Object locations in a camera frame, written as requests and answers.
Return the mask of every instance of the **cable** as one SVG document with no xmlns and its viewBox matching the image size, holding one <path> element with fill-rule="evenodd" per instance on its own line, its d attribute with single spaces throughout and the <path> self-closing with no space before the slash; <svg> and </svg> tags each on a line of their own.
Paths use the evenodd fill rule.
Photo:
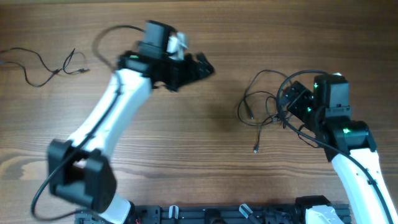
<svg viewBox="0 0 398 224">
<path fill-rule="evenodd" d="M 287 75 L 283 74 L 282 72 L 278 72 L 278 71 L 275 71 L 275 70 L 269 70 L 269 69 L 261 70 L 260 72 L 257 73 L 257 75 L 256 75 L 256 76 L 253 78 L 253 80 L 251 81 L 250 85 L 246 88 L 246 90 L 244 91 L 244 94 L 243 94 L 243 98 L 241 99 L 241 101 L 240 101 L 239 104 L 238 104 L 238 108 L 237 108 L 237 116 L 238 116 L 238 119 L 239 119 L 242 123 L 244 123 L 244 124 L 246 124 L 246 125 L 248 125 L 248 126 L 259 127 L 258 135 L 257 135 L 257 141 L 256 141 L 256 144 L 254 145 L 254 149 L 253 149 L 253 152 L 254 152 L 254 153 L 257 153 L 258 150 L 259 150 L 259 146 L 260 146 L 260 136 L 261 136 L 262 128 L 263 128 L 265 125 L 271 124 L 271 123 L 273 123 L 273 122 L 278 122 L 278 121 L 280 121 L 279 114 L 278 114 L 278 113 L 271 114 L 271 113 L 269 112 L 269 109 L 268 109 L 268 100 L 269 100 L 269 99 L 276 100 L 276 97 L 275 97 L 272 93 L 270 93 L 270 92 L 268 92 L 268 91 L 255 91 L 255 92 L 252 92 L 252 93 L 249 93 L 249 94 L 248 94 L 248 91 L 249 91 L 250 88 L 253 86 L 254 82 L 256 81 L 256 78 L 257 78 L 260 74 L 262 74 L 263 72 L 276 73 L 276 74 L 282 75 L 284 78 L 287 78 Z M 250 115 L 250 118 L 251 118 L 251 119 L 254 119 L 254 115 L 253 115 L 252 109 L 251 109 L 250 106 L 248 105 L 248 103 L 247 103 L 247 101 L 246 101 L 246 98 L 248 98 L 248 97 L 250 97 L 250 96 L 252 96 L 252 95 L 254 95 L 254 94 L 257 94 L 257 93 L 265 93 L 265 94 L 268 94 L 268 95 L 269 95 L 269 96 L 267 97 L 267 99 L 266 99 L 266 113 L 267 113 L 268 117 L 267 117 L 263 122 L 261 122 L 261 123 L 248 123 L 248 122 L 246 122 L 246 121 L 244 121 L 244 120 L 242 119 L 242 117 L 241 117 L 239 111 L 240 111 L 240 108 L 241 108 L 242 103 L 244 103 L 244 105 L 245 105 L 245 107 L 246 107 L 246 110 L 247 110 L 248 114 Z"/>
<path fill-rule="evenodd" d="M 10 52 L 10 51 L 12 51 L 12 50 L 23 50 L 23 51 L 26 51 L 26 52 L 31 52 L 31 53 L 33 53 L 33 54 L 36 54 L 36 55 L 38 56 L 40 62 L 41 62 L 42 65 L 44 66 L 44 68 L 45 68 L 47 71 L 51 72 L 51 76 L 50 76 L 48 79 L 46 79 L 46 81 L 44 81 L 44 82 L 41 83 L 41 84 L 35 84 L 35 83 L 32 83 L 32 82 L 28 79 L 25 66 L 23 66 L 23 65 L 20 64 L 19 62 L 13 62 L 13 61 L 1 61 L 1 62 L 0 62 L 0 65 L 1 65 L 1 64 L 6 64 L 6 63 L 11 63 L 11 64 L 14 64 L 14 65 L 19 65 L 19 66 L 21 67 L 21 69 L 23 69 L 23 71 L 24 71 L 25 81 L 26 81 L 29 85 L 33 86 L 33 87 L 37 87 L 37 88 L 38 88 L 38 87 L 44 86 L 47 82 L 49 82 L 56 74 L 58 74 L 58 73 L 59 73 L 60 71 L 62 71 L 62 70 L 63 70 L 66 74 L 68 74 L 68 75 L 73 75 L 73 74 L 75 74 L 75 73 L 83 73 L 83 72 L 90 71 L 89 68 L 81 68 L 81 69 L 75 70 L 75 71 L 73 71 L 73 72 L 67 72 L 67 71 L 66 71 L 66 68 L 68 67 L 70 61 L 72 60 L 73 55 L 75 54 L 75 49 L 73 49 L 72 52 L 70 52 L 70 54 L 68 55 L 68 57 L 65 59 L 62 68 L 58 68 L 58 69 L 55 69 L 55 70 L 49 69 L 48 66 L 46 66 L 46 64 L 44 63 L 44 61 L 43 61 L 42 57 L 40 56 L 40 54 L 37 53 L 36 51 L 33 51 L 33 50 L 25 49 L 25 48 L 22 48 L 22 47 L 13 47 L 13 48 L 10 48 L 10 49 L 8 49 L 8 50 L 2 50 L 2 51 L 0 51 L 0 54 L 6 53 L 6 52 Z"/>
<path fill-rule="evenodd" d="M 116 26 L 118 28 L 126 28 L 126 27 L 133 27 L 133 26 Z M 104 31 L 102 31 L 101 33 L 99 33 L 97 35 L 97 37 L 95 38 L 95 41 L 93 42 L 92 48 L 93 48 L 93 52 L 94 54 L 102 61 L 104 62 L 109 69 L 114 72 L 115 68 L 98 52 L 98 45 L 100 40 L 104 37 L 105 34 L 107 34 L 109 31 L 111 30 L 115 30 L 118 29 L 115 27 L 111 27 L 109 29 L 106 29 Z M 42 222 L 52 222 L 55 220 L 59 220 L 62 218 L 66 218 L 69 217 L 71 215 L 77 214 L 77 213 L 90 213 L 90 215 L 99 218 L 99 216 L 97 216 L 94 212 L 92 212 L 90 209 L 79 209 L 79 210 L 75 210 L 72 212 L 68 212 L 65 213 L 63 215 L 59 215 L 57 217 L 52 217 L 52 218 L 47 218 L 47 217 L 40 217 L 36 214 L 35 212 L 35 208 L 36 208 L 36 204 L 37 201 L 40 197 L 40 195 L 42 194 L 42 192 L 44 191 L 44 188 L 50 183 L 51 179 L 62 169 L 64 168 L 67 164 L 71 163 L 72 159 L 76 156 L 77 152 L 94 136 L 95 132 L 97 131 L 97 129 L 102 125 L 103 121 L 106 119 L 106 117 L 109 115 L 109 113 L 112 111 L 112 109 L 114 108 L 115 104 L 118 101 L 118 98 L 122 95 L 122 80 L 120 77 L 120 74 L 115 73 L 115 77 L 117 79 L 117 83 L 118 83 L 118 88 L 115 91 L 115 96 L 111 102 L 111 104 L 108 106 L 108 108 L 106 109 L 106 111 L 104 112 L 104 114 L 101 116 L 101 118 L 98 120 L 98 122 L 94 125 L 93 129 L 86 135 L 86 137 L 84 138 L 84 140 L 82 140 L 82 142 L 77 145 L 76 148 L 74 148 L 73 152 L 71 152 L 55 169 L 54 171 L 44 180 L 43 184 L 39 187 L 38 191 L 36 192 L 33 200 L 32 200 L 32 204 L 30 205 L 30 213 L 32 214 L 32 216 L 38 220 L 38 221 L 42 221 Z"/>
<path fill-rule="evenodd" d="M 306 74 L 306 73 L 319 73 L 319 74 L 329 75 L 327 72 L 324 72 L 324 71 L 321 71 L 321 70 L 304 70 L 304 71 L 301 71 L 301 72 L 297 72 L 297 73 L 289 76 L 288 78 L 286 78 L 286 80 L 279 87 L 278 94 L 276 95 L 276 109 L 277 109 L 277 112 L 279 114 L 283 115 L 283 113 L 284 113 L 284 111 L 282 109 L 282 106 L 280 105 L 280 94 L 282 93 L 282 91 L 284 89 L 284 86 L 288 82 L 290 82 L 291 79 L 293 79 L 294 77 L 296 77 L 298 75 L 301 75 L 301 74 Z M 352 158 L 349 154 L 345 153 L 344 151 L 339 150 L 339 149 L 337 149 L 337 148 L 335 148 L 335 147 L 333 147 L 333 146 L 331 146 L 331 145 L 329 145 L 327 143 L 319 141 L 319 140 L 317 140 L 317 139 L 315 139 L 315 138 L 313 138 L 313 137 L 311 137 L 311 136 L 299 131 L 293 125 L 291 125 L 289 123 L 289 121 L 284 116 L 280 116 L 280 119 L 282 120 L 283 123 L 285 123 L 291 130 L 293 130 L 297 134 L 299 134 L 299 135 L 301 135 L 301 136 L 303 136 L 303 137 L 305 137 L 305 138 L 317 143 L 320 146 L 323 146 L 323 147 L 331 149 L 331 150 L 333 150 L 333 151 L 335 151 L 337 153 L 340 153 L 341 155 L 343 155 L 347 159 L 349 159 L 351 162 L 353 162 L 362 172 L 364 172 L 365 176 L 369 179 L 369 183 L 373 186 L 374 191 L 376 192 L 377 196 L 379 197 L 380 203 L 381 203 L 381 205 L 382 205 L 382 207 L 384 209 L 384 212 L 386 213 L 386 217 L 388 219 L 388 222 L 390 224 L 394 224 L 392 222 L 392 217 L 391 217 L 390 211 L 388 209 L 387 203 L 384 200 L 384 197 L 383 197 L 379 187 L 377 186 L 377 182 L 373 179 L 372 175 L 365 169 L 365 167 L 363 167 L 356 159 Z"/>
</svg>

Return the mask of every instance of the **wooden surface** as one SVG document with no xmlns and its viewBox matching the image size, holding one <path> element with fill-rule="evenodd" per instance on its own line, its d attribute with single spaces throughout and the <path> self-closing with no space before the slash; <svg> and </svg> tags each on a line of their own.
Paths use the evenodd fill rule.
<svg viewBox="0 0 398 224">
<path fill-rule="evenodd" d="M 29 86 L 16 67 L 0 68 L 0 222 L 35 223 L 30 201 L 46 178 L 45 151 L 66 139 L 89 115 L 108 85 L 109 71 L 91 53 L 94 36 L 116 24 L 143 27 L 147 19 L 190 36 L 216 75 L 178 93 L 156 90 L 121 137 L 112 166 L 118 190 L 137 205 L 238 205 L 293 202 L 325 195 L 347 203 L 343 186 L 321 149 L 312 149 L 279 124 L 257 129 L 236 117 L 236 105 L 256 72 L 286 74 L 322 69 L 351 84 L 353 119 L 364 120 L 378 144 L 384 179 L 398 204 L 398 14 L 382 2 L 217 1 L 64 4 L 0 7 L 0 49 L 39 51 L 58 68 L 73 48 L 86 54 L 91 72 L 57 76 Z M 103 40 L 111 60 L 141 34 L 121 30 Z M 16 52 L 33 81 L 48 77 L 39 61 Z M 71 68 L 83 67 L 77 55 Z M 311 85 L 313 76 L 299 80 Z M 276 92 L 282 78 L 264 75 L 253 90 Z M 250 101 L 258 119 L 264 98 Z M 72 209 L 45 195 L 39 213 Z M 61 223 L 70 223 L 71 219 Z"/>
</svg>

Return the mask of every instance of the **wooden table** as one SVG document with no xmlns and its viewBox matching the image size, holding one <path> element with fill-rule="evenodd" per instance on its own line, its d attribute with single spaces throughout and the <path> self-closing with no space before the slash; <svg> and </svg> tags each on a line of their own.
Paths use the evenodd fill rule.
<svg viewBox="0 0 398 224">
<path fill-rule="evenodd" d="M 90 50 L 109 26 L 144 27 L 147 19 L 190 37 L 190 52 L 202 51 L 216 75 L 181 88 L 154 91 L 125 130 L 112 165 L 118 190 L 137 205 L 239 205 L 292 203 L 325 195 L 347 203 L 344 188 L 322 149 L 313 149 L 280 124 L 263 130 L 236 117 L 236 105 L 254 75 L 275 69 L 288 75 L 305 69 L 340 72 L 351 85 L 353 119 L 370 126 L 382 172 L 398 205 L 398 13 L 386 3 L 343 1 L 175 1 L 0 7 L 0 49 L 40 52 L 50 68 L 62 66 L 73 48 L 87 56 L 91 72 L 57 76 L 42 88 L 29 86 L 17 67 L 0 68 L 0 222 L 35 223 L 33 195 L 47 176 L 46 148 L 66 139 L 100 99 L 110 73 Z M 121 30 L 102 41 L 110 60 L 141 34 Z M 14 52 L 32 81 L 48 74 L 34 55 Z M 84 66 L 75 56 L 72 68 Z M 310 86 L 312 75 L 298 80 Z M 275 93 L 282 81 L 263 75 L 253 90 Z M 263 96 L 254 97 L 257 119 Z M 299 125 L 294 118 L 292 122 Z M 45 195 L 39 213 L 74 206 Z M 61 223 L 72 222 L 72 219 Z"/>
</svg>

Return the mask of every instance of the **wood grain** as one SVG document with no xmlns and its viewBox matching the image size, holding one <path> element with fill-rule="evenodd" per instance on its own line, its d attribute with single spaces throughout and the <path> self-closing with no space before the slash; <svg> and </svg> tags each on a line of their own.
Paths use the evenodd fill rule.
<svg viewBox="0 0 398 224">
<path fill-rule="evenodd" d="M 82 75 L 55 77 L 42 88 L 26 84 L 19 68 L 0 68 L 0 222 L 35 223 L 29 206 L 47 175 L 47 145 L 76 130 L 108 85 L 108 69 L 90 51 L 94 36 L 116 24 L 143 27 L 147 19 L 186 32 L 190 52 L 204 52 L 216 75 L 178 93 L 156 90 L 139 110 L 112 160 L 123 196 L 138 205 L 293 202 L 304 195 L 347 203 L 323 150 L 309 148 L 292 131 L 272 124 L 263 130 L 260 153 L 253 154 L 257 130 L 236 117 L 236 105 L 256 72 L 322 69 L 350 81 L 353 118 L 371 127 L 397 204 L 395 10 L 381 2 L 349 1 L 0 6 L 0 49 L 34 49 L 57 68 L 76 48 L 91 68 Z M 141 34 L 134 31 L 117 31 L 103 40 L 101 51 L 115 60 L 138 39 Z M 49 75 L 33 55 L 15 52 L 1 58 L 23 62 L 34 81 Z M 71 69 L 82 66 L 81 57 L 73 59 Z M 299 80 L 310 85 L 312 76 Z M 281 81 L 264 75 L 253 90 L 276 92 Z M 262 105 L 255 107 L 260 119 Z M 47 193 L 39 207 L 48 216 L 73 209 Z"/>
</svg>

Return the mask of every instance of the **cable plug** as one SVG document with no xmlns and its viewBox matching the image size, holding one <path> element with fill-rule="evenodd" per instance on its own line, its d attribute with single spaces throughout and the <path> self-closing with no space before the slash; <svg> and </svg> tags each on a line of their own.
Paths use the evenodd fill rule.
<svg viewBox="0 0 398 224">
<path fill-rule="evenodd" d="M 84 73 L 84 72 L 88 72 L 88 71 L 90 71 L 89 68 L 81 68 L 81 69 L 77 70 L 76 72 Z"/>
<path fill-rule="evenodd" d="M 253 153 L 257 153 L 258 151 L 259 151 L 259 144 L 256 143 L 256 145 L 254 146 Z"/>
</svg>

